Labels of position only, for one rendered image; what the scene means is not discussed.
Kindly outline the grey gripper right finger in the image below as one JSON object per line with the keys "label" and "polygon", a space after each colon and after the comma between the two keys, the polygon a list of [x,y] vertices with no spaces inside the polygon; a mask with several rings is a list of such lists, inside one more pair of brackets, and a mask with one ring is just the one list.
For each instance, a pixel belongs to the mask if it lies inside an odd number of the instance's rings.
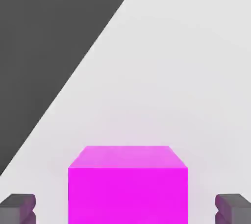
{"label": "grey gripper right finger", "polygon": [[215,224],[251,224],[251,202],[241,194],[217,194]]}

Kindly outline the small magenta cube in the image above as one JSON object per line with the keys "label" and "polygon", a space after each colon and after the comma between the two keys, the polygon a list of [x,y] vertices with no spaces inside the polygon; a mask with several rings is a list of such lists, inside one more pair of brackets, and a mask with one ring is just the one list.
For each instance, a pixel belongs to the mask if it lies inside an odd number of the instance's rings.
{"label": "small magenta cube", "polygon": [[68,168],[68,224],[188,224],[188,168],[168,146],[86,146]]}

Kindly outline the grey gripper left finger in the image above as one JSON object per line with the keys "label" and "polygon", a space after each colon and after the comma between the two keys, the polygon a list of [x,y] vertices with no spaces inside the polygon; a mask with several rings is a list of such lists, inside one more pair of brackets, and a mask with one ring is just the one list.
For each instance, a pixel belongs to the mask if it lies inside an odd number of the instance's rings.
{"label": "grey gripper left finger", "polygon": [[0,224],[36,224],[34,194],[10,194],[0,203]]}

